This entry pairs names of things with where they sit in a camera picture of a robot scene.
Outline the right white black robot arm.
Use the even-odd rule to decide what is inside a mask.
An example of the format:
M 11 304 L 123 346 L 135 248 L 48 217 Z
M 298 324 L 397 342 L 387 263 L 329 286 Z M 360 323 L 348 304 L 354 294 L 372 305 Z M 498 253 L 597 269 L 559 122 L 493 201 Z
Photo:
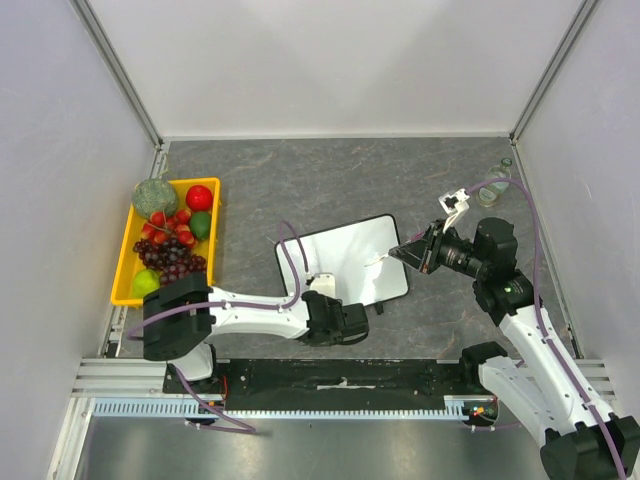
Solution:
M 459 384 L 498 397 L 538 444 L 549 478 L 627 479 L 639 454 L 639 424 L 615 413 L 565 349 L 533 284 L 516 266 L 513 230 L 490 217 L 479 222 L 473 240 L 463 240 L 436 220 L 389 255 L 423 274 L 447 267 L 472 278 L 477 304 L 524 366 L 486 342 L 464 349 Z

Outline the white whiteboard black frame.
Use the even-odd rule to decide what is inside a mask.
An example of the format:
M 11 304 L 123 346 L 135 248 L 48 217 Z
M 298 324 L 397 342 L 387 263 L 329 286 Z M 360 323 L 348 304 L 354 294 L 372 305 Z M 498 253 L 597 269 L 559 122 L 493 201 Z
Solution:
M 404 265 L 386 259 L 365 263 L 400 244 L 395 217 L 389 213 L 337 227 L 307 233 L 297 242 L 291 238 L 274 246 L 284 288 L 294 289 L 294 275 L 301 282 L 310 274 L 331 273 L 336 295 L 345 304 L 381 304 L 409 293 Z

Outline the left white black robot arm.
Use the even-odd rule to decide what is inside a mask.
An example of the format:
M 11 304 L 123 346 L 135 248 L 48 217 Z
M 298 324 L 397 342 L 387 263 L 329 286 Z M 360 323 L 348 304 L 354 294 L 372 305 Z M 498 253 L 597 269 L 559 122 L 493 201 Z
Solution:
M 368 337 L 369 322 L 362 304 L 337 297 L 330 273 L 308 273 L 280 297 L 211 287 L 204 274 L 193 273 L 146 295 L 142 324 L 128 336 L 142 341 L 145 360 L 171 364 L 196 392 L 208 393 L 220 378 L 210 340 L 226 334 L 348 346 Z

